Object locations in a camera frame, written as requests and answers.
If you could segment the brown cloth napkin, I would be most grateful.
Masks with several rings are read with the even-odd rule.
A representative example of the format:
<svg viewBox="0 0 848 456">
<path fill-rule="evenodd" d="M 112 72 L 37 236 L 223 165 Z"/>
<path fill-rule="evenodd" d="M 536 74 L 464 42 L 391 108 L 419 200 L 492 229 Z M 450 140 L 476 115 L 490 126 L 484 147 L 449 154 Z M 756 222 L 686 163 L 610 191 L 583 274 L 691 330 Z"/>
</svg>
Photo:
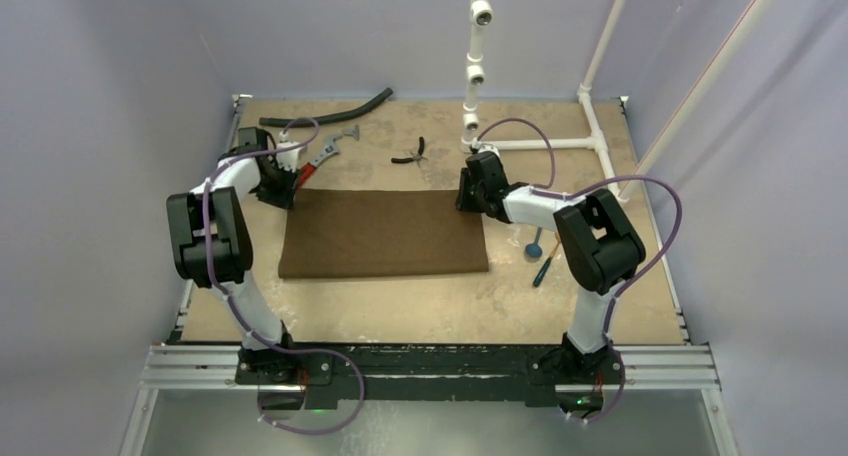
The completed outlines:
<svg viewBox="0 0 848 456">
<path fill-rule="evenodd" d="M 302 189 L 286 218 L 282 279 L 486 272 L 482 217 L 454 190 Z"/>
</svg>

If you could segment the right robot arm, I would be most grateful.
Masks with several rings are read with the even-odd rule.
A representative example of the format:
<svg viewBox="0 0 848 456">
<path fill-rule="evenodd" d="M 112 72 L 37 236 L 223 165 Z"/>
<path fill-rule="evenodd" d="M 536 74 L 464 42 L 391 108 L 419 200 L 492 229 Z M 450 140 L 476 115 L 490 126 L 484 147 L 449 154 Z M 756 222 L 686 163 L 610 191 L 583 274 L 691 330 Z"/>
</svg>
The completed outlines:
<svg viewBox="0 0 848 456">
<path fill-rule="evenodd" d="M 613 297 L 635 277 L 644 244 L 616 196 L 606 187 L 574 195 L 508 181 L 499 155 L 479 151 L 460 170 L 456 207 L 506 224 L 553 231 L 578 284 L 575 313 L 554 352 L 564 375 L 584 383 L 611 353 Z"/>
</svg>

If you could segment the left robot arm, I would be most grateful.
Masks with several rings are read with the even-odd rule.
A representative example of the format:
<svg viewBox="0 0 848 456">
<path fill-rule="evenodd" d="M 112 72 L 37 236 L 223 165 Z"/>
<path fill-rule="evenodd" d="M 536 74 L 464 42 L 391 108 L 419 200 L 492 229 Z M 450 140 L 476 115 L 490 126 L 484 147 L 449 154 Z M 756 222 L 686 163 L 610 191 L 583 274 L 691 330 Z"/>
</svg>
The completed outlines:
<svg viewBox="0 0 848 456">
<path fill-rule="evenodd" d="M 302 174 L 299 143 L 276 143 L 259 127 L 238 130 L 236 145 L 216 170 L 189 192 L 166 200 L 174 264 L 179 276 L 212 291 L 241 332 L 238 381 L 292 381 L 300 366 L 285 324 L 270 310 L 252 273 L 253 245 L 242 199 L 290 210 Z"/>
</svg>

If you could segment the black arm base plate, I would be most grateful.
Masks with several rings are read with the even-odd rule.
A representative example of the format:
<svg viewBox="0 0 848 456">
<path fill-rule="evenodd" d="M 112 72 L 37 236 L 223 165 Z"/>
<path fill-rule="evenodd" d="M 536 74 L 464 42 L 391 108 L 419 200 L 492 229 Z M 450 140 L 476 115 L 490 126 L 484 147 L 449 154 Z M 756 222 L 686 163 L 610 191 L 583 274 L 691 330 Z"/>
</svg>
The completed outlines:
<svg viewBox="0 0 848 456">
<path fill-rule="evenodd" d="M 309 409 L 342 400 L 521 402 L 595 410 L 618 386 L 624 364 L 613 349 L 582 354 L 558 344 L 366 344 L 301 342 L 288 353 L 240 349 L 234 381 L 289 387 Z"/>
</svg>

